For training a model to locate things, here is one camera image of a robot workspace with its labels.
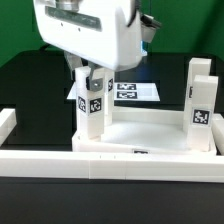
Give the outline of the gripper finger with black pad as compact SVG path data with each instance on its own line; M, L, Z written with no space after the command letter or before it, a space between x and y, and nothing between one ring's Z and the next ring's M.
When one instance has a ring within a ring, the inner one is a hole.
M86 77L86 88L92 92L98 92L103 89L105 69L98 65L89 65L89 74Z
M68 64L68 67L70 69L71 79L74 80L75 69L83 66L82 60L79 56L71 54L71 53L65 53L64 56Z

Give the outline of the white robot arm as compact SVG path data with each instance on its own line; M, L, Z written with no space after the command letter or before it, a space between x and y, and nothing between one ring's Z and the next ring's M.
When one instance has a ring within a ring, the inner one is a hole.
M139 0L33 0L42 39L99 67L124 71L141 59L161 23L139 9Z

